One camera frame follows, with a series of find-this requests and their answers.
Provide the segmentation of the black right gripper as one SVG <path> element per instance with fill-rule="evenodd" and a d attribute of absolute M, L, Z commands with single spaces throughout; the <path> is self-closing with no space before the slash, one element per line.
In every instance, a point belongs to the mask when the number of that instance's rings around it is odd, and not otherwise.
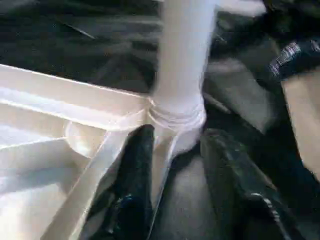
<path fill-rule="evenodd" d="M 264 0 L 268 33 L 279 47 L 269 64 L 275 79 L 287 79 L 320 66 L 320 2 Z"/>

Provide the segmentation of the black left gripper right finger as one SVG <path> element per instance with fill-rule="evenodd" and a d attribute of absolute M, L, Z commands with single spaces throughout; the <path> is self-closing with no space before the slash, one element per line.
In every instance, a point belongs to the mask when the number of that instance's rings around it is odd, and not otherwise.
<path fill-rule="evenodd" d="M 295 218 L 243 144 L 207 129 L 200 153 L 219 240 L 300 239 Z"/>

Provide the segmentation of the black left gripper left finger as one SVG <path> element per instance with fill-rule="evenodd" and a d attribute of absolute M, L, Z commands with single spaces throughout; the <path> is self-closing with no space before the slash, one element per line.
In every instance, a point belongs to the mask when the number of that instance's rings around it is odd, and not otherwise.
<path fill-rule="evenodd" d="M 93 203 L 88 220 L 106 210 L 91 240 L 145 240 L 153 215 L 151 202 L 154 131 L 151 124 L 130 133 L 117 177 Z"/>

